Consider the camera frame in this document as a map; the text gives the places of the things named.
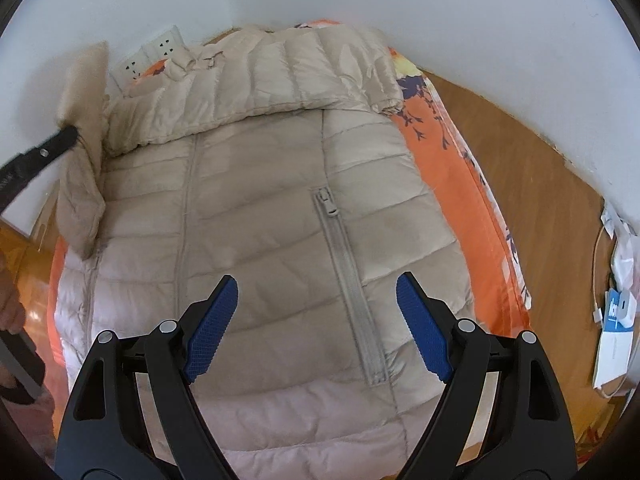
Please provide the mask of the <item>person's left hand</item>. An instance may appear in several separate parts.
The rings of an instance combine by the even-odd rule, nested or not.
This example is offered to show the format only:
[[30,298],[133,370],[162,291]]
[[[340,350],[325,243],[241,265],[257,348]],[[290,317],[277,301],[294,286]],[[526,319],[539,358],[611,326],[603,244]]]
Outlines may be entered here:
[[0,259],[0,328],[15,335],[25,326],[26,311],[4,254]]

